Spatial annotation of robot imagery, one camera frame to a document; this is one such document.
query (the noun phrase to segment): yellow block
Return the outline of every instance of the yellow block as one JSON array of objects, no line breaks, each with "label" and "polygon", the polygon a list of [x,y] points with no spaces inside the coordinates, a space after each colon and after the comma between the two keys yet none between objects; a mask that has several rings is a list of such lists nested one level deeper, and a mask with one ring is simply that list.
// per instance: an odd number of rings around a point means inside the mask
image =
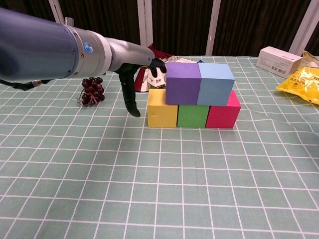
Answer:
[{"label": "yellow block", "polygon": [[177,126],[178,105],[165,103],[166,89],[150,89],[148,98],[149,127],[174,128]]}]

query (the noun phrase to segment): purple block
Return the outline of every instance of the purple block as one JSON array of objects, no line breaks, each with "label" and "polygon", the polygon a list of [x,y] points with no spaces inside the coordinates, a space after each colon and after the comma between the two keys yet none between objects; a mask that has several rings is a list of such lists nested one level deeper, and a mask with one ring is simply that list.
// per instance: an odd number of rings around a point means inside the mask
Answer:
[{"label": "purple block", "polygon": [[196,63],[168,62],[166,104],[196,105],[201,74]]}]

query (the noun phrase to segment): white box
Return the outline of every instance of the white box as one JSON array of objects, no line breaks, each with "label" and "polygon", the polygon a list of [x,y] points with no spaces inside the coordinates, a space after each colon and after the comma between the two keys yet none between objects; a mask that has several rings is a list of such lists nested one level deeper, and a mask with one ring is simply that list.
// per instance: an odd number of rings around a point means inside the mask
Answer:
[{"label": "white box", "polygon": [[291,76],[300,65],[302,57],[268,46],[258,56],[257,66],[278,76]]}]

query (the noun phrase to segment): robotic arm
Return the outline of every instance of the robotic arm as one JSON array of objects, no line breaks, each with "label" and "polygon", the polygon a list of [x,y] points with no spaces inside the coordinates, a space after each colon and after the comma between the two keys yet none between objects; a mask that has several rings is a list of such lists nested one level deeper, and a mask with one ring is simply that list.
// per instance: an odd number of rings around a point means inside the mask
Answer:
[{"label": "robotic arm", "polygon": [[[119,74],[125,106],[141,114],[134,74],[140,67],[166,73],[164,62],[146,48],[122,40],[0,8],[0,83],[29,90],[55,79]],[[30,80],[27,83],[10,81]]]}]

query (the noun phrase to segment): dark curtain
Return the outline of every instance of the dark curtain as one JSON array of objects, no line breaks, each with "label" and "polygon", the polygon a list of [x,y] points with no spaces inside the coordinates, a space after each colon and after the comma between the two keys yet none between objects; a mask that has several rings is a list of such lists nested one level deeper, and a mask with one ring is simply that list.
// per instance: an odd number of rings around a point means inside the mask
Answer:
[{"label": "dark curtain", "polygon": [[154,0],[154,48],[172,55],[205,55],[213,0]]},{"label": "dark curtain", "polygon": [[55,21],[48,0],[0,0],[0,7]]},{"label": "dark curtain", "polygon": [[311,0],[222,0],[213,55],[258,56],[266,46],[289,51]]},{"label": "dark curtain", "polygon": [[63,15],[74,26],[105,37],[140,44],[136,0],[59,0]]},{"label": "dark curtain", "polygon": [[317,24],[309,42],[305,48],[313,56],[319,56],[319,23]]}]

